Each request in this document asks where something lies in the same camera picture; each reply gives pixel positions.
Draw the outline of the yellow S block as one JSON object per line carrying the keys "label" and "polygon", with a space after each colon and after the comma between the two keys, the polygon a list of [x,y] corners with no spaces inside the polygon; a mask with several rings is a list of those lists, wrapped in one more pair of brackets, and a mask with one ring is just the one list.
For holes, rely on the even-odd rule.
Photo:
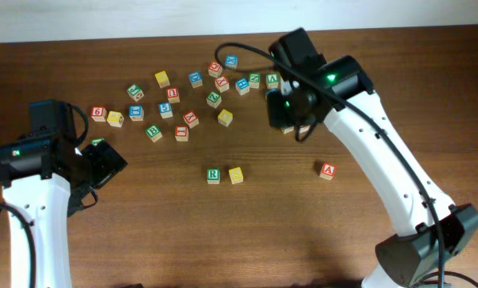
{"label": "yellow S block", "polygon": [[240,167],[235,167],[229,170],[229,177],[232,184],[238,184],[244,181],[244,175]]}

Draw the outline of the green R block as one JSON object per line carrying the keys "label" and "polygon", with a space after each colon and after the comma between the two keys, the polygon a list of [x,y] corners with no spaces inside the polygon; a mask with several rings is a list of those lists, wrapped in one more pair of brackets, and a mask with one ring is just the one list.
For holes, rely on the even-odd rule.
{"label": "green R block", "polygon": [[209,184],[219,184],[221,182],[221,172],[219,169],[208,169],[206,178]]}

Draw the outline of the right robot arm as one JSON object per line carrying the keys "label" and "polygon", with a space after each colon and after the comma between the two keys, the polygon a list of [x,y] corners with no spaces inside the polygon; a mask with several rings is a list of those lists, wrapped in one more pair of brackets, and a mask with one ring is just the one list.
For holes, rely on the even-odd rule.
{"label": "right robot arm", "polygon": [[478,211],[457,205],[435,184],[388,119],[359,62],[326,61],[297,29],[269,47],[282,78],[267,94],[271,126],[324,125],[372,183],[395,231],[376,245],[375,270],[364,287],[443,287],[444,264],[478,229]]}

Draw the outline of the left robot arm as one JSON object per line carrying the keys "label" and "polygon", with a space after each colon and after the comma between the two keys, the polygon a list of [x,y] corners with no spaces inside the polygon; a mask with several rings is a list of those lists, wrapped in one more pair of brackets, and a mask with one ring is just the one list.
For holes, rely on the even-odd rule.
{"label": "left robot arm", "polygon": [[79,147],[86,135],[77,134],[74,115],[81,112],[67,102],[33,102],[29,132],[0,146],[13,287],[72,285],[67,220],[127,165],[106,141]]}

